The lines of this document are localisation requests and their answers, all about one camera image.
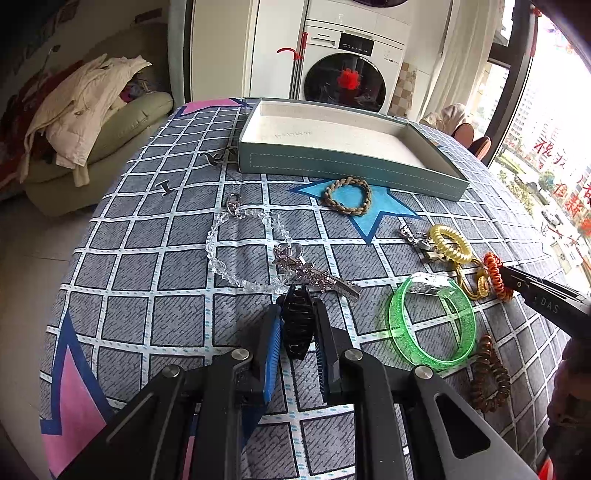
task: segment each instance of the tile floor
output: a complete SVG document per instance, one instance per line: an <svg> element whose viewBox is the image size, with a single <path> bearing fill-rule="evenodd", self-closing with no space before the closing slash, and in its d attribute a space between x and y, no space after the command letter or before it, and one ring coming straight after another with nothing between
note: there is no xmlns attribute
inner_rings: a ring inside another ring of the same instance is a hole
<svg viewBox="0 0 591 480"><path fill-rule="evenodd" d="M92 211L47 218L24 195L0 202L0 422L39 480L50 477L39 427L43 333Z"/></svg>

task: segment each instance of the teal box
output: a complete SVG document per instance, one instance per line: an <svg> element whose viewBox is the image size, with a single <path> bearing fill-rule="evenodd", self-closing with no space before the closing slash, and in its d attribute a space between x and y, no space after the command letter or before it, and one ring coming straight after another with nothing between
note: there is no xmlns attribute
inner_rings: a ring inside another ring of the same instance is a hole
<svg viewBox="0 0 591 480"><path fill-rule="evenodd" d="M352 176L458 201L469 182L418 129L392 117L324 103L261 99L240 135L243 173Z"/></svg>

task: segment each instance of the table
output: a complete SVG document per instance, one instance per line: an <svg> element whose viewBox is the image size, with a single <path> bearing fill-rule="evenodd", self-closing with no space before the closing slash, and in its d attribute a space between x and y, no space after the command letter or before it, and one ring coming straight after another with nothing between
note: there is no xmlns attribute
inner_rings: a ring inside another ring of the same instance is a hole
<svg viewBox="0 0 591 480"><path fill-rule="evenodd" d="M245 102L253 105L255 99ZM208 269L206 234L230 193L238 192L246 208L279 212L291 236L304 245L307 261L363 287L357 305L334 292L319 295L331 323L347 329L355 346L384 364L410 369L389 338L385 306L408 275L444 271L445 265L423 266L419 253L399 236L401 220L395 216L384 216L367 243L346 218L294 191L318 179L241 174L231 156L209 164L200 154L236 146L248 113L248 106L213 106L173 114L125 164L96 208L46 332L41 428L54 475L164 365L199 367L239 346L241 335L274 300L230 288ZM450 225L481 258L494 251L506 265L564 280L532 219L506 187L451 137L417 128L440 145L470 188L457 203L393 191L420 217L403 221L413 231ZM172 190L166 195L158 186L164 180ZM220 228L217 255L239 277L267 283L275 274L276 240L257 219L228 222ZM466 273L473 282L475 270ZM566 337L519 296L502 304L493 294L474 307L478 335L493 336L511 376L509 403L484 418L535 467ZM440 304L410 301L407 309L427 351L440 357L454 351L457 332ZM441 373L464 398L473 360ZM294 362L282 356L280 370L267 414L242 452L243 477L354 478L352 408L323 405L314 353ZM485 391L494 390L491 381ZM405 438L403 444L410 471Z"/></svg>

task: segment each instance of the glitter green wristband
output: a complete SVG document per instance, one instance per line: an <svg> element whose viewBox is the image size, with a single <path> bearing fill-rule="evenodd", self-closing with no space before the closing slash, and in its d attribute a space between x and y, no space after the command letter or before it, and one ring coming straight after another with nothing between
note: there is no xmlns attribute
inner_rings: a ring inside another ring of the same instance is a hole
<svg viewBox="0 0 591 480"><path fill-rule="evenodd" d="M435 295L442 303L450 306L452 314L457 314L460 323L460 345L449 360L441 360L423 350L410 333L410 321L404 309L407 293ZM398 288L388 312L392 338L404 358L413 365L428 365L439 371L463 362L474 348L476 342L476 320L472 305L466 294L451 278L443 275L415 273Z"/></svg>

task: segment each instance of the sofa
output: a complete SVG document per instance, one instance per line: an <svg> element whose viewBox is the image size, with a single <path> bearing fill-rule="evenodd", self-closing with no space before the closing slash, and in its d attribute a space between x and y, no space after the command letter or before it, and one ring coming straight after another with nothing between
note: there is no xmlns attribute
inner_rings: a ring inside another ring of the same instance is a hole
<svg viewBox="0 0 591 480"><path fill-rule="evenodd" d="M48 164L41 158L31 159L24 190L47 216L99 203L123 165L146 144L172 110L165 24L136 25L118 32L95 45L84 62L103 53L127 58L142 55L152 66L142 69L138 77L157 91L136 98L105 122L87 161L90 184L76 187L72 170Z"/></svg>

